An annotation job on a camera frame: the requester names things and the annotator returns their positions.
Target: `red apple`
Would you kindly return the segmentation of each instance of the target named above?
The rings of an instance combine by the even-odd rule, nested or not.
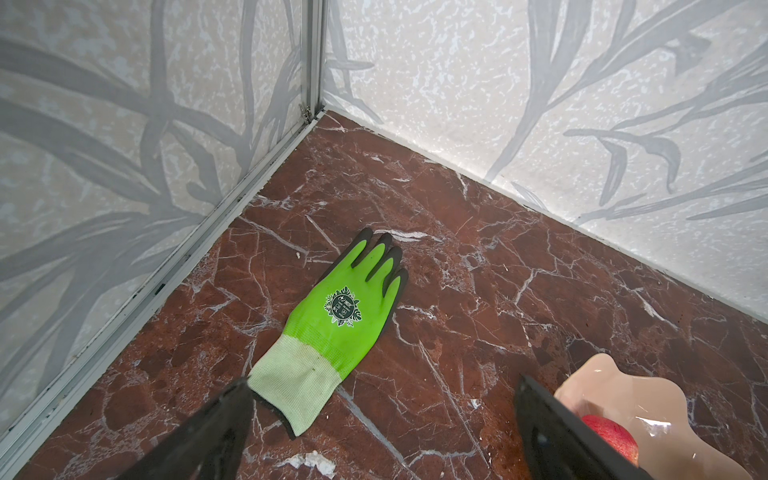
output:
[[[587,424],[587,426],[593,429],[603,440],[608,442],[610,446],[621,453],[627,460],[632,462],[632,465],[637,464],[637,442],[634,441],[632,435],[626,428],[614,422],[613,420],[598,417],[597,415],[584,415],[581,420]]]

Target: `marble floor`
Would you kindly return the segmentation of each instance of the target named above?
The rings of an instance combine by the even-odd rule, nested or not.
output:
[[[394,320],[298,439],[257,407],[241,478],[527,478],[520,374],[554,391],[597,352],[675,381],[696,433],[768,478],[768,325],[336,114],[17,478],[126,469],[248,372],[365,225],[405,252]]]

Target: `glove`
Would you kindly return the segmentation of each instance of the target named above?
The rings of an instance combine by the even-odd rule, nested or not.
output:
[[[283,413],[296,436],[371,350],[408,282],[389,233],[363,254],[372,237],[370,228],[358,233],[248,375],[248,386]]]

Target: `wallpaper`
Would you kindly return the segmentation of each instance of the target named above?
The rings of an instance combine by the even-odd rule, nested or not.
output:
[[[328,25],[332,109],[768,318],[765,1],[331,0]]]
[[[300,121],[298,0],[0,4],[3,432]]]

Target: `wall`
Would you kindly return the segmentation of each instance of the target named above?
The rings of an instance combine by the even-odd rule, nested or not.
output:
[[[4,431],[300,121],[300,5],[2,3]]]
[[[332,0],[326,103],[768,318],[768,4]]]

